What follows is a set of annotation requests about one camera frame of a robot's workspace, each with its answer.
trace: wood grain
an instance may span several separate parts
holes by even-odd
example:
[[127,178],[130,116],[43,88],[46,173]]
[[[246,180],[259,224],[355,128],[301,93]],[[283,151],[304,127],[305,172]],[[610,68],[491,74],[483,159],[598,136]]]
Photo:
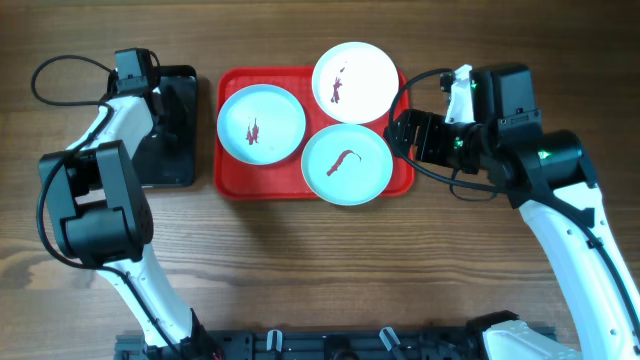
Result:
[[[0,5],[0,357],[111,359],[133,316],[95,274],[64,268],[34,223],[37,161],[66,147],[95,109],[60,109],[30,94],[32,71],[74,53],[114,65],[115,50],[154,50],[199,74],[198,178],[147,191],[154,247],[171,283],[209,329],[462,325],[510,309],[575,329],[547,259],[506,199],[453,199],[418,178],[407,196],[357,208],[321,201],[238,203],[212,185],[215,88],[235,66],[313,65],[345,41],[384,49],[408,76],[442,66],[528,64],[547,131],[583,140],[600,175],[619,247],[640,274],[640,151],[633,18],[637,2],[315,0],[9,0]],[[95,99],[105,74],[55,64],[43,95]],[[413,106],[444,112],[432,82]]]

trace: plate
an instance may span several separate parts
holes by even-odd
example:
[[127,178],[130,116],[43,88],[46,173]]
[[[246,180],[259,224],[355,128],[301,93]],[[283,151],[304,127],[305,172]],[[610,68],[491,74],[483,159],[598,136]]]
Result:
[[302,175],[320,198],[352,206],[376,198],[389,184],[387,143],[364,126],[339,124],[316,133],[302,153]]
[[300,145],[306,118],[300,102],[274,85],[238,90],[218,114],[218,139],[234,158],[268,165],[289,156]]
[[384,115],[398,85],[398,71],[391,58],[362,42],[340,44],[327,51],[311,78],[320,108],[347,124],[364,124]]

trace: table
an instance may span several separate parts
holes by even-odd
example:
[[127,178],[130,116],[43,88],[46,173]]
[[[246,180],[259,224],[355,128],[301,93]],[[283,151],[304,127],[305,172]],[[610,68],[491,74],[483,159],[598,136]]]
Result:
[[[578,346],[540,245],[504,197],[455,200],[418,177],[410,193],[355,208],[322,201],[238,203],[212,185],[215,89],[235,66],[313,65],[352,40],[386,51],[408,76],[520,61],[533,72],[545,130],[568,128],[600,175],[623,256],[640,274],[638,5],[597,1],[5,0],[0,5],[0,353],[4,359],[111,359],[135,318],[92,272],[50,259],[35,229],[37,161],[65,148],[95,108],[30,94],[33,70],[60,54],[109,66],[130,47],[200,77],[197,181],[148,190],[153,245],[171,283],[210,330],[463,325],[510,309]],[[97,99],[101,70],[58,63],[49,98]],[[416,108],[444,113],[435,81]]]

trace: red stain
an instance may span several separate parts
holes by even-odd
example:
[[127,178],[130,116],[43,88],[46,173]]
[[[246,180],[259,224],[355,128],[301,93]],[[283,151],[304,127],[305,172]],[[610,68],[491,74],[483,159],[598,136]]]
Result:
[[336,82],[333,84],[333,97],[331,97],[331,102],[334,102],[336,104],[338,103],[338,100],[340,100],[340,94],[338,94],[338,89],[340,88],[340,86],[342,86],[340,78],[336,77]]
[[253,129],[250,129],[251,124],[247,125],[247,140],[249,140],[249,145],[253,145],[253,143],[255,142],[256,144],[258,143],[258,131],[260,130],[260,128],[258,128],[258,119],[254,119],[253,122]]
[[329,169],[329,171],[327,171],[327,176],[331,176],[331,174],[336,172],[338,170],[338,166],[340,166],[342,164],[342,162],[344,161],[344,158],[346,158],[347,155],[349,155],[349,154],[353,154],[353,155],[357,156],[358,159],[360,159],[360,161],[362,161],[362,158],[360,157],[360,155],[354,153],[351,150],[345,150],[345,151],[342,152],[342,154],[340,154],[340,156],[338,156],[338,160],[336,160],[336,163],[333,164],[331,169]]

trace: tray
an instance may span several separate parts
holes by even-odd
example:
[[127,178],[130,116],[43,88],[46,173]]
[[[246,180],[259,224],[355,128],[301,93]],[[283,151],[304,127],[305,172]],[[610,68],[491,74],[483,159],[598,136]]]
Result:
[[[216,114],[236,91],[255,84],[271,84],[292,93],[307,118],[307,129],[300,146],[286,159],[272,165],[255,166],[242,163],[229,155],[216,136],[213,163],[213,182],[218,192],[233,200],[318,199],[304,181],[300,159],[309,139],[327,126],[339,124],[318,106],[311,91],[313,66],[295,67],[242,67],[225,73],[218,83]],[[400,86],[407,79],[398,73]],[[409,107],[409,96],[404,94],[396,109],[396,116]],[[364,124],[380,136],[387,124],[388,113]],[[405,194],[415,180],[415,170],[403,160],[394,158],[393,176],[380,196]]]

